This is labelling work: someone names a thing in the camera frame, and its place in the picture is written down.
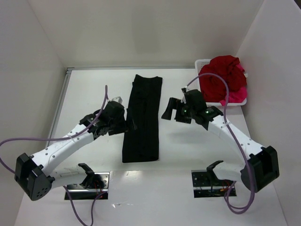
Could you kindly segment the black t shirt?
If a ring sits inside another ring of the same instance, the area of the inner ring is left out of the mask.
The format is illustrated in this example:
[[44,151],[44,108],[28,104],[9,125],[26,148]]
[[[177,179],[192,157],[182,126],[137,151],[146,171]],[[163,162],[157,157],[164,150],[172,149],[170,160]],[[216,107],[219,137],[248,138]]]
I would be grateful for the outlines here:
[[163,78],[136,75],[128,108],[136,130],[124,134],[122,162],[150,162],[159,159],[158,110]]

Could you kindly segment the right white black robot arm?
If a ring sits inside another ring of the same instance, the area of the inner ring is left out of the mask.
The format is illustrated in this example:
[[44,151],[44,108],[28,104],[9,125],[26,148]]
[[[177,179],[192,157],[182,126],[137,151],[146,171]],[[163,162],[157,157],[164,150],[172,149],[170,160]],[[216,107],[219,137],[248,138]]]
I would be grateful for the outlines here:
[[207,167],[211,182],[219,180],[237,181],[248,190],[259,192],[279,177],[277,151],[272,146],[264,147],[253,141],[235,127],[216,106],[207,106],[203,95],[197,89],[182,89],[184,97],[171,97],[163,115],[170,120],[173,110],[177,122],[190,124],[192,120],[205,130],[215,134],[228,144],[242,163],[232,164],[218,160]]

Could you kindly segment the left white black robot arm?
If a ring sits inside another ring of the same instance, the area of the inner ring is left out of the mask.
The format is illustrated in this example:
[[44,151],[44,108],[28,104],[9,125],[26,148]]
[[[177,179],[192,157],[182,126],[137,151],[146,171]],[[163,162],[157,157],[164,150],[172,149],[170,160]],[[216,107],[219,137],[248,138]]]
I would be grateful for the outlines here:
[[26,153],[16,160],[15,181],[32,201],[44,197],[52,188],[79,184],[89,189],[101,177],[87,164],[57,170],[64,160],[100,136],[112,136],[136,129],[132,110],[125,109],[118,101],[109,101],[103,110],[97,110],[80,120],[62,141],[28,156]]

